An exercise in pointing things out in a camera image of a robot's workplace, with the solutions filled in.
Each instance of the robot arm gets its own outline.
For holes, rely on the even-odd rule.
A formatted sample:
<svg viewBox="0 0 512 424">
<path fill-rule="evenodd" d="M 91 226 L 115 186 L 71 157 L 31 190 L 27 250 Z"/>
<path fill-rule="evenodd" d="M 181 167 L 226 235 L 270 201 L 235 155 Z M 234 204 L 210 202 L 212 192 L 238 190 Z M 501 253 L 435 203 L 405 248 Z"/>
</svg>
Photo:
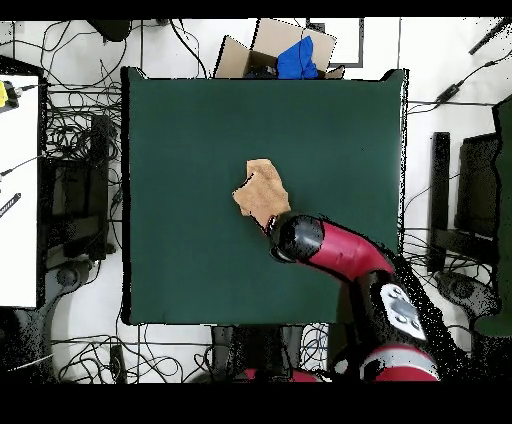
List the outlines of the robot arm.
<svg viewBox="0 0 512 424">
<path fill-rule="evenodd" d="M 346 286 L 361 343 L 356 355 L 337 358 L 336 372 L 364 381 L 439 379 L 425 319 L 374 243 L 326 219 L 295 213 L 273 217 L 265 232 L 276 260 L 312 266 Z"/>
</svg>

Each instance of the cloth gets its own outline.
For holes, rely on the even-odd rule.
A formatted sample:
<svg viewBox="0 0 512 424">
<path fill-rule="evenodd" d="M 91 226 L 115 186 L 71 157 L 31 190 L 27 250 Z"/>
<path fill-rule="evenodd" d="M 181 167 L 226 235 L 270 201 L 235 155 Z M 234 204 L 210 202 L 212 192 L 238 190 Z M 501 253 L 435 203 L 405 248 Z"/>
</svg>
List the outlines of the cloth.
<svg viewBox="0 0 512 424">
<path fill-rule="evenodd" d="M 277 71 L 271 66 L 260 66 L 251 68 L 251 71 L 245 75 L 247 79 L 277 79 Z"/>
<path fill-rule="evenodd" d="M 318 77 L 316 65 L 311 60 L 313 41 L 308 35 L 277 57 L 279 79 L 313 79 Z"/>
<path fill-rule="evenodd" d="M 281 177 L 268 159 L 247 161 L 247 180 L 233 192 L 243 216 L 252 216 L 265 228 L 270 217 L 291 210 Z"/>
</svg>

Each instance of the yellow device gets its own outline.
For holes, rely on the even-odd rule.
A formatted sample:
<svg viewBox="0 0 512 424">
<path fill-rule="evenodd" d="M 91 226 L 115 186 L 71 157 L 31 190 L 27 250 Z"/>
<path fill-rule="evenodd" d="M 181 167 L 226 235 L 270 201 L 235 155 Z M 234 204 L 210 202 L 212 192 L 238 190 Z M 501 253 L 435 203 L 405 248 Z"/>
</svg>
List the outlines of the yellow device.
<svg viewBox="0 0 512 424">
<path fill-rule="evenodd" d="M 16 109 L 22 92 L 21 89 L 14 88 L 10 81 L 0 81 L 0 113 Z"/>
<path fill-rule="evenodd" d="M 0 81 L 0 107 L 4 107 L 7 102 L 7 90 L 5 89 L 5 85 L 3 81 Z"/>
</svg>

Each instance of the black border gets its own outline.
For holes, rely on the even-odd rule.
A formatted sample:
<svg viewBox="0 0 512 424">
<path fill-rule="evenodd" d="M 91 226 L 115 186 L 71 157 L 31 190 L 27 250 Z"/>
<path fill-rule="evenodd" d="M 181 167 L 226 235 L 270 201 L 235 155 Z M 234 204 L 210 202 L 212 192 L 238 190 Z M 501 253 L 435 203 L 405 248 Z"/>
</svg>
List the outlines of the black border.
<svg viewBox="0 0 512 424">
<path fill-rule="evenodd" d="M 182 79 L 187 80 L 191 78 L 147 78 L 145 74 L 137 67 L 121 67 L 121 150 L 123 152 L 121 156 L 121 173 L 123 175 L 121 188 L 123 191 L 123 210 L 122 210 L 122 221 L 128 223 L 128 225 L 122 226 L 122 261 L 123 261 L 123 282 L 122 282 L 122 304 L 121 304 L 121 321 L 125 325 L 136 326 L 137 324 L 130 323 L 131 315 L 131 238 L 130 238 L 130 206 L 131 206 L 131 194 L 130 194 L 130 137 L 129 137 L 129 125 L 130 125 L 130 70 L 136 71 L 141 79 L 148 79 L 151 81 L 158 80 L 174 80 Z M 351 80 L 351 81 L 362 81 L 370 83 L 381 83 L 387 81 L 395 72 L 403 72 L 402 90 L 401 90 L 401 122 L 400 122 L 400 136 L 401 136 L 401 161 L 400 161 L 400 182 L 399 182 L 399 199 L 398 199 L 398 211 L 397 211 L 397 253 L 401 254 L 403 249 L 403 238 L 404 238 L 404 199 L 405 199 L 405 168 L 406 168 L 406 156 L 407 156 L 407 90 L 409 86 L 409 70 L 408 69 L 390 69 L 387 71 L 380 80 Z M 245 81 L 245 78 L 230 78 L 230 81 Z M 277 81 L 277 83 L 286 83 L 287 80 L 269 80 Z M 336 79 L 323 80 L 323 81 L 338 81 Z"/>
<path fill-rule="evenodd" d="M 25 62 L 21 62 L 10 57 L 0 56 L 0 74 L 13 75 L 13 76 L 37 76 L 39 94 L 39 107 L 38 107 L 38 125 L 37 125 L 37 155 L 41 156 L 43 151 L 46 151 L 46 100 L 48 98 L 48 88 L 46 86 L 47 80 L 43 76 L 43 69 Z M 45 274 L 46 274 L 46 256 L 48 253 L 46 233 L 44 231 L 44 224 L 42 222 L 42 207 L 46 196 L 42 189 L 40 181 L 42 175 L 43 160 L 37 159 L 37 247 L 36 247 L 36 308 L 16 308 L 16 309 L 38 309 L 45 303 Z"/>
</svg>

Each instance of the white floor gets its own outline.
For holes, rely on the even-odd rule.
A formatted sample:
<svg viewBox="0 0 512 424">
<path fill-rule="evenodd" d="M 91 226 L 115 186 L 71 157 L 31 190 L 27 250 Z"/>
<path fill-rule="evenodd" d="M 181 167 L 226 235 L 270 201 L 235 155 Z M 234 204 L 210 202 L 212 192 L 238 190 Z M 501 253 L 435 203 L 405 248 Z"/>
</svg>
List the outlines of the white floor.
<svg viewBox="0 0 512 424">
<path fill-rule="evenodd" d="M 357 20 L 329 19 L 326 32 L 339 37 L 336 61 L 357 62 L 358 31 Z M 237 20 L 184 20 L 185 29 L 199 40 L 200 56 L 209 71 L 213 73 L 219 47 L 224 35 L 229 34 L 246 46 L 251 44 L 256 19 Z M 410 70 L 409 101 L 410 107 L 418 103 L 434 101 L 450 84 L 458 82 L 472 70 L 491 59 L 504 56 L 512 48 L 512 39 L 506 35 L 497 37 L 484 46 L 474 56 L 468 51 L 495 23 L 496 18 L 365 18 L 364 24 L 364 65 L 362 68 L 347 69 L 346 79 L 380 79 L 389 69 L 406 68 Z M 41 45 L 43 35 L 53 22 L 19 22 L 16 24 L 16 39 Z M 140 21 L 134 21 L 134 27 Z M 50 28 L 46 34 L 46 46 L 57 46 L 66 24 Z M 144 21 L 144 25 L 155 25 L 155 21 Z M 40 65 L 39 48 L 16 43 L 13 51 L 9 41 L 11 34 L 8 24 L 0 23 L 0 55 Z M 124 43 L 103 44 L 101 36 L 85 21 L 72 21 L 62 46 L 53 52 L 45 53 L 43 61 L 50 66 L 55 53 L 52 72 L 66 84 L 93 84 L 102 78 L 100 59 L 106 69 L 112 69 L 119 61 Z M 187 41 L 196 49 L 195 41 Z M 141 37 L 140 27 L 128 37 L 126 54 L 122 65 L 141 67 L 148 77 L 194 77 L 197 62 L 176 38 L 170 26 L 145 27 Z M 451 174 L 458 171 L 458 151 L 465 137 L 494 132 L 491 106 L 512 93 L 512 59 L 494 67 L 486 68 L 471 77 L 461 88 L 460 93 L 451 99 L 456 103 L 448 104 L 428 113 L 410 115 L 408 119 L 406 201 L 429 186 L 431 136 L 434 132 L 447 131 L 451 134 Z M 119 71 L 113 73 L 119 81 Z M 57 97 L 56 102 L 67 102 Z M 415 110 L 427 110 L 431 106 L 420 106 Z M 450 223 L 453 225 L 455 192 L 457 179 L 450 182 Z M 405 216 L 405 226 L 423 228 L 427 226 L 428 193 L 411 203 Z M 120 209 L 116 214 L 120 219 Z M 120 223 L 117 234 L 120 235 Z M 411 231 L 412 235 L 425 239 L 425 232 Z M 109 239 L 115 244 L 113 234 Z M 83 338 L 87 341 L 92 335 L 115 334 L 115 321 L 121 300 L 122 262 L 121 252 L 117 252 L 102 264 L 98 279 L 91 285 L 81 288 L 72 295 L 63 298 L 58 307 L 52 328 L 52 339 L 65 340 Z M 425 286 L 433 301 L 442 309 L 447 324 L 467 324 L 464 312 L 441 299 L 437 291 Z M 119 335 L 125 342 L 134 343 L 137 350 L 137 327 L 119 325 Z M 456 342 L 468 349 L 470 339 L 461 330 L 453 332 Z M 184 368 L 187 375 L 196 368 L 194 354 L 202 354 L 205 345 L 210 342 L 210 329 L 206 326 L 165 326 L 151 325 L 147 340 L 155 356 L 172 356 Z M 165 343 L 195 343 L 196 345 L 165 345 Z M 82 343 L 58 344 L 54 347 L 54 363 L 57 369 L 64 366 L 70 358 L 85 345 Z M 142 344 L 141 352 L 149 356 L 148 348 Z M 99 350 L 100 358 L 108 363 L 108 349 Z M 127 367 L 136 365 L 136 357 L 125 352 Z M 160 369 L 172 374 L 176 369 L 172 361 L 165 361 Z M 148 370 L 141 365 L 141 373 Z M 70 370 L 68 377 L 82 377 L 80 367 Z M 168 381 L 179 381 L 181 372 Z M 154 372 L 141 378 L 141 382 L 162 381 Z"/>
</svg>

